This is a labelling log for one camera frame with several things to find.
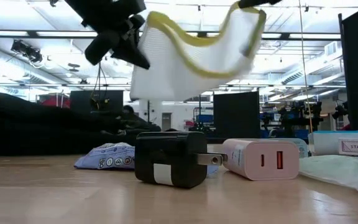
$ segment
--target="usb port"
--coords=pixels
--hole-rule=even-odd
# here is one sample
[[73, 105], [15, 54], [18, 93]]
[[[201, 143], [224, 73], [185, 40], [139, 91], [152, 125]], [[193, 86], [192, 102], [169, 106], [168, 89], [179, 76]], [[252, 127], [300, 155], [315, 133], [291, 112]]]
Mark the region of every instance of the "usb port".
[[277, 169], [283, 169], [283, 151], [277, 151]]
[[261, 167], [265, 166], [265, 155], [260, 155], [260, 166]]

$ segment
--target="red object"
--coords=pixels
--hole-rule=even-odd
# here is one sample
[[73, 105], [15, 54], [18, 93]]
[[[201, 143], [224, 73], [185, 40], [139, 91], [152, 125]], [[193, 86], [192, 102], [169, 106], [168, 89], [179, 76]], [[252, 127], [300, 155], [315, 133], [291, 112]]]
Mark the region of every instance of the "red object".
[[41, 105], [45, 106], [57, 106], [62, 108], [70, 108], [70, 99], [66, 96], [63, 96], [63, 106], [62, 106], [62, 95], [59, 95], [56, 98], [56, 95], [50, 95], [46, 100], [40, 102]]
[[192, 121], [186, 121], [185, 126], [186, 126], [186, 127], [193, 127], [193, 126], [194, 126], [194, 122], [192, 122]]
[[351, 125], [348, 124], [345, 127], [341, 128], [341, 131], [351, 131]]

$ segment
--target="table surface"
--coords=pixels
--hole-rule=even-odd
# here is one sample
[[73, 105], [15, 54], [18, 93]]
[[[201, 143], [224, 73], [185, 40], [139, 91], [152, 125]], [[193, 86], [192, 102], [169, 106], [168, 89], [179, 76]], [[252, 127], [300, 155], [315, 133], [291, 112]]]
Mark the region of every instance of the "table surface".
[[358, 223], [357, 191], [307, 177], [253, 182], [222, 167], [185, 190], [76, 170], [77, 158], [0, 157], [0, 224]]

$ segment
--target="printed symbol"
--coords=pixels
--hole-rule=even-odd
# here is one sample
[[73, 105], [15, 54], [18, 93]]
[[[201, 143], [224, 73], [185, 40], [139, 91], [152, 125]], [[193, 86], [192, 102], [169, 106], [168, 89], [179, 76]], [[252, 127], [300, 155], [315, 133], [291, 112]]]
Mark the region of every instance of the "printed symbol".
[[105, 158], [102, 158], [102, 159], [99, 160], [99, 168], [100, 169], [103, 167], [105, 161], [106, 161]]
[[121, 166], [122, 165], [122, 158], [121, 157], [118, 157], [115, 161], [114, 161], [114, 164], [116, 166]]
[[124, 160], [125, 165], [129, 165], [132, 162], [132, 158], [130, 156], [127, 156]]
[[106, 165], [107, 165], [107, 166], [111, 166], [111, 165], [112, 165], [112, 162], [113, 162], [113, 159], [112, 159], [112, 158], [109, 158], [109, 159], [107, 159], [107, 161], [106, 161]]

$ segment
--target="red usb port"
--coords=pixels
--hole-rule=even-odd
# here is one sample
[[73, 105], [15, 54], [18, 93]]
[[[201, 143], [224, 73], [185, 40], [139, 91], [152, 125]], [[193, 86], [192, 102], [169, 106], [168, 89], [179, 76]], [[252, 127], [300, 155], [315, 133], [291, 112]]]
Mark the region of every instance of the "red usb port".
[[277, 169], [283, 169], [283, 152], [277, 151]]

